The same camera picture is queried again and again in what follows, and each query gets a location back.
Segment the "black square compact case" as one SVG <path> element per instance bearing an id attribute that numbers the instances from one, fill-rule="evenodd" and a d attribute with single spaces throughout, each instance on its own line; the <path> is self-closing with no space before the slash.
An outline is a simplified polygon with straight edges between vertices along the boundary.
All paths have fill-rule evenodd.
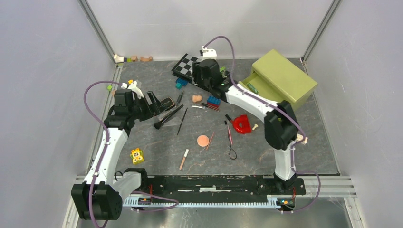
<path id="1" fill-rule="evenodd" d="M 170 97 L 161 100 L 160 103 L 161 103 L 160 108 L 164 111 L 175 107 L 175 103 Z"/>

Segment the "grey concealer stick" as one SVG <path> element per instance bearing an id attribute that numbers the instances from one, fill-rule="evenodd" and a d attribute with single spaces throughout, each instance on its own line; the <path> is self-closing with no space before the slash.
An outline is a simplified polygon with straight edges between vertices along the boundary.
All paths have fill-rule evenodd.
<path id="1" fill-rule="evenodd" d="M 176 100 L 176 103 L 175 103 L 175 106 L 176 106 L 176 107 L 179 106 L 179 104 L 180 104 L 180 102 L 181 102 L 181 99 L 182 99 L 182 97 L 183 97 L 183 94 L 184 94 L 184 91 L 182 91 L 182 92 L 180 93 L 180 95 L 178 96 L 178 98 L 177 98 L 177 100 Z"/>

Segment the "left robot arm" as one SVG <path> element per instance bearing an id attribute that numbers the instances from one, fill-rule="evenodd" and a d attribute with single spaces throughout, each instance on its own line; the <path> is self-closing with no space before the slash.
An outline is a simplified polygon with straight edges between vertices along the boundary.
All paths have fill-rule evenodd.
<path id="1" fill-rule="evenodd" d="M 144 95 L 119 89 L 115 103 L 103 124 L 103 136 L 90 171 L 81 184 L 74 184 L 71 196 L 83 220 L 117 220 L 124 200 L 133 192 L 149 190 L 144 168 L 128 168 L 121 180 L 115 180 L 115 168 L 135 121 L 152 118 L 154 113 Z"/>

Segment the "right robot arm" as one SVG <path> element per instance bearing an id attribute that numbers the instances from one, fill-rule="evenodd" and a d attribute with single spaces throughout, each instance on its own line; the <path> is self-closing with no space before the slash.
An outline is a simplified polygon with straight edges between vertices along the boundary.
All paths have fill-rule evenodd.
<path id="1" fill-rule="evenodd" d="M 260 119 L 264 124 L 265 139 L 275 151 L 275 189 L 281 194 L 293 189 L 297 179 L 294 150 L 299 125 L 289 102 L 275 103 L 249 91 L 236 82 L 231 74 L 222 73 L 215 59 L 199 61 L 194 57 L 180 60 L 173 71 L 175 75 L 187 76 L 191 83 L 216 98 Z"/>

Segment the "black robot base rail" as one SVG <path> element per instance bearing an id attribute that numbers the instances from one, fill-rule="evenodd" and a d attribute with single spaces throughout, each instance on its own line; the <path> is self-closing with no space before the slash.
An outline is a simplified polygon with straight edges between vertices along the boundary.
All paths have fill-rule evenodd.
<path id="1" fill-rule="evenodd" d="M 175 199 L 179 203 L 261 203 L 267 196 L 305 195 L 302 178 L 284 184 L 273 176 L 207 175 L 148 176 L 138 191 L 150 193 L 153 203 Z"/>

